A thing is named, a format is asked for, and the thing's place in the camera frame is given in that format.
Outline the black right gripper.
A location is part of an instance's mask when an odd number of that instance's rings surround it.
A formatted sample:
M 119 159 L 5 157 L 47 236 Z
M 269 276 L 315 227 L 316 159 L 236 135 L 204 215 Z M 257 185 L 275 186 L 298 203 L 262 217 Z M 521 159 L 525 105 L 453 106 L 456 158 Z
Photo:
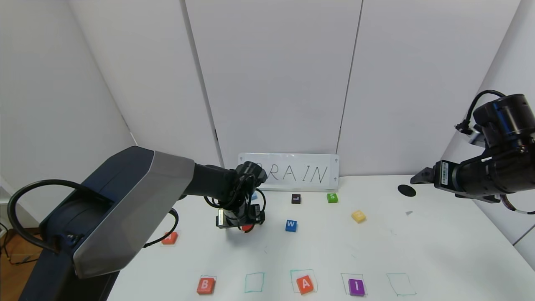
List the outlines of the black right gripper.
M 411 177 L 411 185 L 434 184 L 439 190 L 455 196 L 493 196 L 494 184 L 485 157 L 454 163 L 441 160 Z

